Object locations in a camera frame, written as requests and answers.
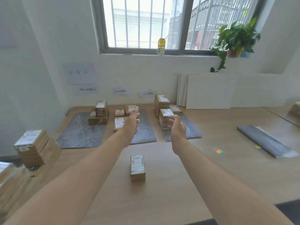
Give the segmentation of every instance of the flower pot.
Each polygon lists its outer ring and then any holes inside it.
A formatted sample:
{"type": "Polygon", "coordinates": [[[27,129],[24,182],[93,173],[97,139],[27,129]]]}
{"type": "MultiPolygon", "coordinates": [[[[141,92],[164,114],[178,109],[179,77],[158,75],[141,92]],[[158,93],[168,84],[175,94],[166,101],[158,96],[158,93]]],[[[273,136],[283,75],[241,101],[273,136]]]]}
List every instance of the flower pot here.
{"type": "Polygon", "coordinates": [[[240,49],[229,49],[228,50],[228,57],[229,58],[238,58],[239,56],[241,56],[242,52],[243,52],[244,48],[240,48],[240,49]]]}

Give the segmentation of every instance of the table surface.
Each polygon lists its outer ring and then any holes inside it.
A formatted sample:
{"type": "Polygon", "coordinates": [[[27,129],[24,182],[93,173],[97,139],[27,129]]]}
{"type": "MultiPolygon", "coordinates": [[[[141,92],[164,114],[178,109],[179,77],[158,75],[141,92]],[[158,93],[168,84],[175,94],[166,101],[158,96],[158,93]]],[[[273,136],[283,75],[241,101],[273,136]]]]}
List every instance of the table surface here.
{"type": "Polygon", "coordinates": [[[279,117],[282,117],[286,121],[289,121],[293,123],[294,125],[300,127],[300,117],[290,114],[289,111],[294,105],[295,102],[300,101],[300,99],[297,100],[287,100],[283,107],[264,107],[266,110],[278,115],[279,117]]]}
{"type": "MultiPolygon", "coordinates": [[[[157,142],[124,148],[82,224],[182,225],[212,218],[180,159],[173,153],[171,142],[165,142],[152,110],[154,104],[138,106],[147,110],[157,142]],[[140,154],[145,157],[146,181],[131,183],[130,156],[140,154]]],[[[109,106],[109,110],[113,114],[122,107],[109,106]]],[[[75,113],[91,108],[72,108],[55,137],[63,132],[75,113]]],[[[189,141],[220,167],[271,203],[300,198],[300,157],[275,159],[258,151],[252,141],[236,130],[236,126],[259,126],[299,153],[300,128],[264,108],[182,110],[203,135],[202,139],[189,141]],[[225,154],[217,154],[215,147],[225,154]]],[[[103,141],[113,134],[113,119],[110,115],[103,141]]],[[[64,149],[44,184],[92,150],[94,148],[64,149]]]]}

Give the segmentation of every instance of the rolled gray mat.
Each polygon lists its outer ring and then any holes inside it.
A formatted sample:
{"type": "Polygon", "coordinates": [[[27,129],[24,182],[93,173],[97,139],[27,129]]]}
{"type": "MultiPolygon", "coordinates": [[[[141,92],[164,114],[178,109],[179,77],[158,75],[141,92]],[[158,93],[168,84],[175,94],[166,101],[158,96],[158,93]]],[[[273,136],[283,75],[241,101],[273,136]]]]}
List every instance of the rolled gray mat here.
{"type": "Polygon", "coordinates": [[[238,131],[247,136],[250,140],[261,146],[265,151],[275,158],[295,157],[299,154],[290,147],[271,137],[253,125],[238,126],[238,131]]]}

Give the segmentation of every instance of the window frame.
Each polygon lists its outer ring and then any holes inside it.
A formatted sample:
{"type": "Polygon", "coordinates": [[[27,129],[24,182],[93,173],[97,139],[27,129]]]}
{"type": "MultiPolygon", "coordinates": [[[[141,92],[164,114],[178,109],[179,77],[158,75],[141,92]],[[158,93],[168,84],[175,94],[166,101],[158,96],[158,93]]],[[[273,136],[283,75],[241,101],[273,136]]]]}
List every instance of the window frame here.
{"type": "MultiPolygon", "coordinates": [[[[193,10],[194,0],[184,0],[181,22],[180,41],[178,49],[165,49],[165,55],[213,55],[209,50],[186,50],[186,41],[188,37],[188,29],[190,25],[190,16],[193,10]]],[[[257,0],[251,19],[259,16],[265,0],[257,0]]],[[[103,53],[129,53],[129,54],[143,54],[156,55],[157,49],[150,48],[126,48],[126,47],[109,47],[106,31],[106,22],[104,14],[103,0],[90,0],[92,17],[95,28],[95,36],[97,42],[97,49],[99,54],[103,53]]]]}

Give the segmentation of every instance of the marble-patterned mat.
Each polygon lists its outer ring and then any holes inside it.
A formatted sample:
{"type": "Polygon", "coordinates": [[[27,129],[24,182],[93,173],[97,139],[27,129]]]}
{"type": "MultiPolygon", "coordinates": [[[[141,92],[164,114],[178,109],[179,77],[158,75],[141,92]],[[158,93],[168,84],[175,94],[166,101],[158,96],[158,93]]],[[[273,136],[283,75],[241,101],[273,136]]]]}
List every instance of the marble-patterned mat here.
{"type": "Polygon", "coordinates": [[[155,133],[146,109],[140,109],[140,123],[137,124],[137,133],[130,144],[156,141],[155,133]]]}
{"type": "Polygon", "coordinates": [[[62,148],[94,148],[101,145],[107,125],[89,125],[91,112],[76,113],[57,141],[62,148]]]}
{"type": "MultiPolygon", "coordinates": [[[[194,137],[202,137],[202,134],[196,129],[193,123],[187,118],[187,116],[182,113],[181,120],[185,125],[187,138],[194,138],[194,137]]],[[[171,131],[163,131],[163,136],[165,137],[166,142],[171,141],[171,131]]]]}

